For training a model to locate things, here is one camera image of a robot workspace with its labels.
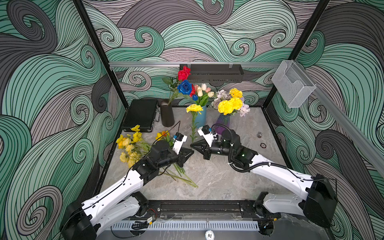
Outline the pale yellow blossom spray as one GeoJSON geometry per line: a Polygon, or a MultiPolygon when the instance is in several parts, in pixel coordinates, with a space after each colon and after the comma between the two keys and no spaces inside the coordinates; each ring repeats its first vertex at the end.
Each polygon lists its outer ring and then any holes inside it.
{"type": "MultiPolygon", "coordinates": [[[[119,149],[123,149],[120,155],[121,162],[128,164],[129,168],[136,164],[146,154],[149,154],[152,147],[152,145],[142,138],[142,133],[140,132],[135,132],[132,136],[127,135],[126,137],[120,135],[116,140],[116,143],[118,144],[119,149]]],[[[159,175],[167,175],[175,181],[179,179],[194,188],[198,187],[193,180],[187,176],[183,168],[179,167],[177,164],[172,165],[175,167],[177,173],[169,170],[169,167],[166,166],[161,168],[162,170],[159,175]]]]}

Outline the yellow ranunculus stem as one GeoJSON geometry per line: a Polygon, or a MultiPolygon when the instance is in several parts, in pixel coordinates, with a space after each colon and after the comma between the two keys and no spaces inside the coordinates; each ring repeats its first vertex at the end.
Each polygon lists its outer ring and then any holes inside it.
{"type": "Polygon", "coordinates": [[[140,126],[136,125],[133,128],[133,131],[135,133],[132,137],[127,135],[127,139],[121,142],[123,147],[126,149],[126,152],[129,154],[129,157],[127,157],[129,167],[132,167],[133,163],[137,163],[139,161],[139,156],[143,157],[151,149],[151,145],[142,138],[140,126]]]}

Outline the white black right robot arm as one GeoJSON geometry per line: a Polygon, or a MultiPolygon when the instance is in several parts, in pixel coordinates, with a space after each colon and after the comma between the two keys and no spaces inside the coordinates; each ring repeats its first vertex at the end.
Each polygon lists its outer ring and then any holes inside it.
{"type": "Polygon", "coordinates": [[[238,135],[226,135],[218,140],[216,135],[207,134],[191,147],[205,160],[211,155],[227,156],[228,164],[236,172],[263,176],[292,192],[291,195],[266,193],[261,202],[268,212],[301,215],[320,227],[331,227],[338,198],[330,180],[323,175],[310,176],[274,163],[242,146],[238,135]]]}

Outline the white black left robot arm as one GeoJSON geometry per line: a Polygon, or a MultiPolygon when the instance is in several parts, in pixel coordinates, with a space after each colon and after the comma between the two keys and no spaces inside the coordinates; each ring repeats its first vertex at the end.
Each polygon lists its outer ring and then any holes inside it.
{"type": "Polygon", "coordinates": [[[139,190],[160,174],[160,169],[177,164],[180,167],[194,154],[181,142],[170,147],[158,141],[149,153],[129,168],[126,175],[103,192],[66,208],[60,224],[65,240],[95,240],[115,223],[147,212],[146,198],[139,190]]]}

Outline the purple glass vase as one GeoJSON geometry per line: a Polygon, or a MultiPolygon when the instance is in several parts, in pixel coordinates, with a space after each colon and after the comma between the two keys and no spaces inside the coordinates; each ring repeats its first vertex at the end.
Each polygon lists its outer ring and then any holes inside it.
{"type": "MultiPolygon", "coordinates": [[[[230,127],[230,118],[231,116],[230,115],[223,115],[223,114],[220,114],[217,121],[216,121],[216,124],[220,124],[220,125],[224,125],[226,126],[227,128],[230,127]]],[[[221,135],[222,132],[226,130],[226,128],[222,127],[222,126],[216,126],[215,128],[215,131],[221,135]]]]}

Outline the black cylindrical vase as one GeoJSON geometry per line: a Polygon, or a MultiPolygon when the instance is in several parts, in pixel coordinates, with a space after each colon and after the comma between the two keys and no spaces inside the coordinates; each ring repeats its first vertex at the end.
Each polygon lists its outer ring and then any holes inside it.
{"type": "Polygon", "coordinates": [[[168,100],[160,102],[161,121],[164,127],[172,127],[175,124],[175,118],[172,105],[168,100]]]}

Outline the teal ceramic vase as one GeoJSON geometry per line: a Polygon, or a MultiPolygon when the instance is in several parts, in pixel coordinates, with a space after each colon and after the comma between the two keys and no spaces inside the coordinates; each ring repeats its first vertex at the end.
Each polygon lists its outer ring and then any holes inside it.
{"type": "Polygon", "coordinates": [[[197,116],[196,116],[196,119],[195,119],[195,123],[196,123],[196,127],[197,129],[206,125],[206,119],[207,119],[207,107],[206,106],[202,106],[203,110],[200,111],[199,113],[197,113],[197,116]]]}

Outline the yellow flower bunch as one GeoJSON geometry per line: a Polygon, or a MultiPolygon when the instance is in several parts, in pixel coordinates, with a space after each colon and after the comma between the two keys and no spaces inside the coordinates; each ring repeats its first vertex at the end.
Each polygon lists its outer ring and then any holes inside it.
{"type": "Polygon", "coordinates": [[[187,175],[183,175],[180,177],[180,176],[177,176],[172,171],[168,171],[168,170],[164,170],[163,175],[171,177],[174,181],[182,181],[193,188],[198,188],[198,185],[194,181],[192,181],[187,175]]]}

